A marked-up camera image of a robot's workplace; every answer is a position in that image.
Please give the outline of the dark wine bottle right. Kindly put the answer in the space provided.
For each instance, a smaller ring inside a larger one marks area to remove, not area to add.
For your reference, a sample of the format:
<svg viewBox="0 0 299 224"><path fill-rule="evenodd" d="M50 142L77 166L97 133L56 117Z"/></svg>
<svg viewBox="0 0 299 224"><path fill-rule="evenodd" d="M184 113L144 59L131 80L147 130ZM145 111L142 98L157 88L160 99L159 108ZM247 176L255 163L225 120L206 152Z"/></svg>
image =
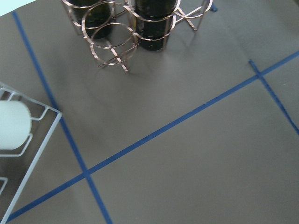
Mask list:
<svg viewBox="0 0 299 224"><path fill-rule="evenodd" d="M175 0L136 0L134 12L135 30L141 36L140 45L146 50L157 51L164 45L166 28L171 28L172 18L167 18L175 9Z"/></svg>

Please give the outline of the dark wine bottle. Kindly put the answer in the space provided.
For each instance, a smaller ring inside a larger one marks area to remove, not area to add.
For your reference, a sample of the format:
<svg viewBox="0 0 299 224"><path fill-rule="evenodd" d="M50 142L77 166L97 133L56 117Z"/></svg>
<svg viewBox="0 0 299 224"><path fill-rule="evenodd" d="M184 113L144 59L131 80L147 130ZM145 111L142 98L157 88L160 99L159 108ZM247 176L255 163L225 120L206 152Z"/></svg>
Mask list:
<svg viewBox="0 0 299 224"><path fill-rule="evenodd" d="M141 36L140 45L146 50L157 51L164 45L166 28L171 28L172 18L167 18L175 9L175 0L136 0L134 12L135 30Z"/></svg>
<svg viewBox="0 0 299 224"><path fill-rule="evenodd" d="M74 25L81 28L82 19L85 14L85 33L88 38L93 36L93 39L101 39L107 37L112 28L109 26L103 27L101 30L96 30L103 24L109 23L111 19L111 7L108 3L95 6L97 3L102 3L102 0L67 0L70 9L70 16Z"/></svg>

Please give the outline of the dark wine bottle left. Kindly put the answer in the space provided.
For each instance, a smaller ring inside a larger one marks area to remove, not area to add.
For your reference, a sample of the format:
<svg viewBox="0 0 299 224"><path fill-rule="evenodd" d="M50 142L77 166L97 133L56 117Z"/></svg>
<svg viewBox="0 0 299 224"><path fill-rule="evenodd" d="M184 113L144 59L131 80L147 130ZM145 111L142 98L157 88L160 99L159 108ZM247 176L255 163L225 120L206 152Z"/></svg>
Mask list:
<svg viewBox="0 0 299 224"><path fill-rule="evenodd" d="M95 6L97 3L102 3L102 0L67 0L70 9L70 16L74 25L81 28L82 19L85 14L85 33L88 38L93 36L93 39L101 39L107 37L112 28L109 26L103 27L101 30L96 30L103 24L109 23L111 19L111 7L108 3Z"/></svg>

